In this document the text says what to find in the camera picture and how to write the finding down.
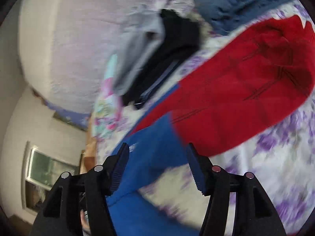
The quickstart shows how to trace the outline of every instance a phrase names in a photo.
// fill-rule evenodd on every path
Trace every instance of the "red garment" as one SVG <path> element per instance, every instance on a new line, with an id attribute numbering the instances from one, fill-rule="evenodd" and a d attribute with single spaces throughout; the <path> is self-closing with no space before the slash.
<path id="1" fill-rule="evenodd" d="M 136 127 L 170 112 L 182 141 L 199 154 L 227 151 L 283 120 L 310 95 L 315 41 L 298 16 L 249 27 L 179 82 Z"/>

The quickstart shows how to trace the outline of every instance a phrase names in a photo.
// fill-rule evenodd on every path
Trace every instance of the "metal pin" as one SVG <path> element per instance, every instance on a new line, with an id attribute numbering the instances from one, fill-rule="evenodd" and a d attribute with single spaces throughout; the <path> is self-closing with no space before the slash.
<path id="1" fill-rule="evenodd" d="M 247 172 L 246 173 L 246 177 L 249 178 L 249 179 L 253 179 L 255 176 L 252 172 Z"/>
<path id="2" fill-rule="evenodd" d="M 220 172 L 220 171 L 221 171 L 221 168 L 220 168 L 219 166 L 215 165 L 215 166 L 212 167 L 212 171 L 214 171 L 214 172 Z"/>
<path id="3" fill-rule="evenodd" d="M 100 172 L 100 171 L 103 170 L 103 166 L 102 166 L 102 165 L 97 165 L 97 166 L 94 168 L 94 170 L 95 170 L 96 172 Z"/>
<path id="4" fill-rule="evenodd" d="M 69 172 L 63 172 L 63 173 L 61 174 L 61 177 L 62 177 L 62 178 L 67 178 L 68 176 L 70 176 L 70 173 L 69 173 Z"/>

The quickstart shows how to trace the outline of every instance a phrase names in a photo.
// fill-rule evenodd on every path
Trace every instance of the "red fabric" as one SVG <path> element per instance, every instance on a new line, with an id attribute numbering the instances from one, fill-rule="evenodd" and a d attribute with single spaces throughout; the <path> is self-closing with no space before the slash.
<path id="1" fill-rule="evenodd" d="M 227 151 L 297 109 L 314 87 L 311 23 L 298 16 L 249 27 L 179 82 L 135 131 L 170 112 L 172 124 L 199 154 Z"/>

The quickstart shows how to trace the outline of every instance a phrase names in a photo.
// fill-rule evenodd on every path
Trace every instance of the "silver screw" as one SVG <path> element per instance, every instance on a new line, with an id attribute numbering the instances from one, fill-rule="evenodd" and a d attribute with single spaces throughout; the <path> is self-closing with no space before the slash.
<path id="1" fill-rule="evenodd" d="M 102 165 L 97 165 L 97 166 L 94 168 L 94 170 L 95 170 L 96 172 L 100 172 L 100 171 L 103 170 L 103 166 L 102 166 Z"/>
<path id="2" fill-rule="evenodd" d="M 221 168 L 220 168 L 219 166 L 215 165 L 215 166 L 212 167 L 212 171 L 214 171 L 214 172 L 220 172 L 220 171 L 221 171 Z"/>
<path id="3" fill-rule="evenodd" d="M 246 177 L 249 178 L 249 179 L 253 179 L 255 176 L 252 172 L 247 172 L 246 173 Z"/>
<path id="4" fill-rule="evenodd" d="M 63 172 L 63 173 L 61 174 L 61 177 L 62 177 L 62 178 L 67 178 L 68 176 L 70 176 L 70 173 L 69 173 L 69 172 Z"/>

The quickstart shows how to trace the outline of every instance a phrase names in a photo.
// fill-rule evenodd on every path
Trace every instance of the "purple floral pattern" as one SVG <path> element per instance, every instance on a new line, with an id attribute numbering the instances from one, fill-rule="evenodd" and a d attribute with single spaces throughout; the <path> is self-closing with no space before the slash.
<path id="1" fill-rule="evenodd" d="M 295 14 L 299 15 L 302 20 L 310 20 L 309 15 L 300 2 L 293 1 L 266 12 L 251 23 L 235 30 L 230 36 L 221 37 L 215 35 L 211 27 L 201 17 L 198 17 L 196 11 L 192 9 L 193 0 L 152 0 L 152 3 L 154 3 L 154 8 L 175 9 L 182 16 L 189 15 L 189 17 L 194 17 L 201 25 L 202 37 L 205 40 L 204 44 L 199 52 L 190 57 L 174 73 L 174 77 L 171 79 L 174 84 L 203 64 L 204 61 L 211 58 L 218 51 L 218 48 L 224 47 L 236 36 L 234 33 L 241 33 L 253 23 L 269 18 L 287 18 Z M 103 163 L 138 118 L 167 90 L 166 88 L 162 92 L 157 93 L 140 111 L 134 111 L 130 107 L 123 108 L 117 128 L 111 135 L 106 136 L 103 142 L 98 143 L 98 164 Z M 244 169 L 241 166 L 246 162 L 249 171 L 257 175 L 260 183 L 275 205 L 287 233 L 297 232 L 315 207 L 315 183 L 307 178 L 308 175 L 315 173 L 314 107 L 315 93 L 312 94 L 305 104 L 280 123 L 249 139 L 238 148 L 227 151 L 226 153 L 231 152 L 230 158 L 232 157 L 232 159 L 219 155 L 224 160 L 225 165 L 222 167 L 230 173 L 239 174 Z M 244 150 L 247 155 L 247 160 L 243 161 L 243 163 L 238 162 L 238 159 L 242 156 L 240 150 Z M 269 171 L 266 164 L 277 165 L 282 162 L 278 159 L 279 154 L 287 155 L 290 157 L 289 161 L 299 163 L 299 166 L 292 166 L 293 163 L 288 163 L 288 165 L 284 163 L 282 167 L 277 168 L 278 170 Z M 303 175 L 304 167 L 309 168 L 308 174 L 302 177 L 307 179 L 305 182 L 298 180 L 298 177 L 295 178 L 294 176 L 287 178 L 288 173 L 291 173 L 291 175 Z M 172 180 L 176 178 L 176 183 L 173 183 L 172 180 L 157 180 L 153 184 L 141 188 L 139 192 L 167 216 L 179 222 L 184 219 L 185 222 L 188 221 L 196 227 L 201 227 L 208 198 L 202 196 L 196 189 L 189 167 L 182 166 L 180 168 L 167 169 L 162 177 L 164 179 L 171 178 Z M 274 184 L 269 184 L 270 178 L 276 178 Z M 229 212 L 234 208 L 235 194 L 231 194 Z"/>

